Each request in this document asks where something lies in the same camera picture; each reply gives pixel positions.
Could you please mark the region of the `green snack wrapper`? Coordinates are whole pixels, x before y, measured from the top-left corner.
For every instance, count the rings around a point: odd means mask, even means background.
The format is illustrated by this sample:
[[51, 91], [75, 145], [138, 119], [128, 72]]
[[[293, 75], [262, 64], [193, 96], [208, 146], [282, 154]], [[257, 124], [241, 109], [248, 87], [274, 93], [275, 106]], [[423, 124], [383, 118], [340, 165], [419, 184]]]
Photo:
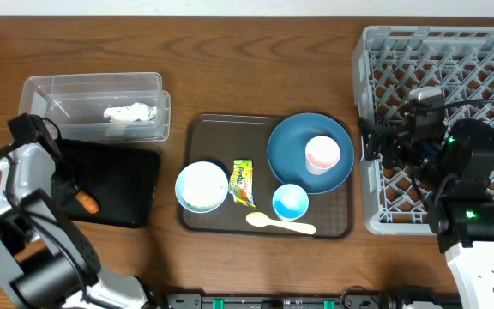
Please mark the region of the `green snack wrapper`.
[[251, 159], [234, 160], [232, 175], [229, 179], [229, 188], [235, 203], [255, 209], [253, 172], [254, 167]]

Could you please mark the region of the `small blue cup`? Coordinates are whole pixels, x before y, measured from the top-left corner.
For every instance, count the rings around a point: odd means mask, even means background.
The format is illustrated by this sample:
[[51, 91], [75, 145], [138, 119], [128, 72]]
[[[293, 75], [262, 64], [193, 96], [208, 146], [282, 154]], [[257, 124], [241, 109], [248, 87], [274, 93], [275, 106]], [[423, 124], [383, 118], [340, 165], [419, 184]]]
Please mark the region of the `small blue cup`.
[[274, 192], [272, 204], [274, 212], [282, 221], [295, 221], [307, 212], [310, 201], [302, 187], [286, 184]]

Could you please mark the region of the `orange carrot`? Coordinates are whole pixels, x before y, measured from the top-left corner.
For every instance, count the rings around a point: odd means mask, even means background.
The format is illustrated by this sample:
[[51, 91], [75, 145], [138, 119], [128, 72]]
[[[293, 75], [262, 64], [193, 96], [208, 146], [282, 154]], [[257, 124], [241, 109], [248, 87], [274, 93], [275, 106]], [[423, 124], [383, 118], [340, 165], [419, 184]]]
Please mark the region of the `orange carrot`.
[[100, 211], [99, 204], [96, 202], [96, 200], [91, 195], [89, 195], [85, 191], [79, 191], [75, 195], [75, 199], [90, 214], [96, 214]]

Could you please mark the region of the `white napkin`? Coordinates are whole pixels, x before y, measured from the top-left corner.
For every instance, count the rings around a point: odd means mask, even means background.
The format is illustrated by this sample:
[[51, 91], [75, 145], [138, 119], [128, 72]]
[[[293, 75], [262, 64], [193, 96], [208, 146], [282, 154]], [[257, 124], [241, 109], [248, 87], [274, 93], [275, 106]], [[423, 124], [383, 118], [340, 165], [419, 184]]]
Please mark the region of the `white napkin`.
[[157, 108], [144, 103], [135, 102], [130, 106], [109, 107], [103, 112], [103, 117], [111, 123], [144, 122], [157, 115]]

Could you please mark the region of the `pink white cup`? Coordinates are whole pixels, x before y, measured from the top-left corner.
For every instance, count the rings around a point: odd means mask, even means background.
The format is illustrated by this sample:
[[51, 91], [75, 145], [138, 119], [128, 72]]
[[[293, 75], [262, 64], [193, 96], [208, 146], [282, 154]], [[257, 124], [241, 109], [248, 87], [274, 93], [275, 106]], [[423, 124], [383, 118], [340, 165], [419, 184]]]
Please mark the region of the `pink white cup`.
[[322, 175], [340, 160], [338, 143], [328, 136], [315, 136], [305, 146], [305, 166], [315, 175]]

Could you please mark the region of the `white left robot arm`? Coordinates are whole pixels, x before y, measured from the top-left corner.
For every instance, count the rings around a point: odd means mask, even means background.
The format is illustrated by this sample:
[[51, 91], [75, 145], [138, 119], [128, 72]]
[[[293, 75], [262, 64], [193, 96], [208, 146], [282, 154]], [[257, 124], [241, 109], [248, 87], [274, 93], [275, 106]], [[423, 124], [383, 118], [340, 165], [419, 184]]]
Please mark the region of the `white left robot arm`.
[[62, 155], [48, 118], [23, 113], [0, 148], [0, 288], [17, 308], [164, 308], [137, 276], [102, 267], [92, 244], [53, 196], [79, 190], [84, 168]]

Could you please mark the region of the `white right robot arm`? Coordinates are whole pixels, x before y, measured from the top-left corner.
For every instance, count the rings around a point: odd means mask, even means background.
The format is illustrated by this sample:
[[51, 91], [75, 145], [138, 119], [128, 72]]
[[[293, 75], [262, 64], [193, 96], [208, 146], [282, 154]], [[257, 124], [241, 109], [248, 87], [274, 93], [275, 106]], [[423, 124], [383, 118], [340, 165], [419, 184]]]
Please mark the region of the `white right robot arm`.
[[403, 124], [360, 118], [364, 157], [386, 168], [408, 167], [427, 222], [437, 236], [465, 308], [494, 308], [494, 128], [473, 118], [444, 123], [449, 106], [412, 100]]

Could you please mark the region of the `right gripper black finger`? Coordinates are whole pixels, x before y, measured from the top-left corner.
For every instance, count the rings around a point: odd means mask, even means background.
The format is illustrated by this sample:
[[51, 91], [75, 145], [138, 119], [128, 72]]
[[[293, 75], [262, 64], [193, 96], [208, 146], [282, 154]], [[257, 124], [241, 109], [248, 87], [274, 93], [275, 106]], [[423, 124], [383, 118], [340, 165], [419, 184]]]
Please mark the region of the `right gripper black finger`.
[[362, 128], [364, 157], [367, 161], [376, 160], [383, 145], [384, 129]]
[[386, 134], [387, 129], [368, 118], [360, 117], [358, 125], [362, 134]]

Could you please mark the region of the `light blue bowl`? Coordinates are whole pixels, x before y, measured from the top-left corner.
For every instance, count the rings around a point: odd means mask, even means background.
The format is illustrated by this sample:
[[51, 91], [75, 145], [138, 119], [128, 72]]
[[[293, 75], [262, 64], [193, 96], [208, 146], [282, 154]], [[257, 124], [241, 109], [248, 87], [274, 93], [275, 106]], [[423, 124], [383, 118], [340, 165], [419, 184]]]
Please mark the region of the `light blue bowl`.
[[175, 183], [175, 196], [186, 210], [204, 214], [217, 209], [228, 195], [228, 177], [224, 170], [209, 161], [186, 166]]

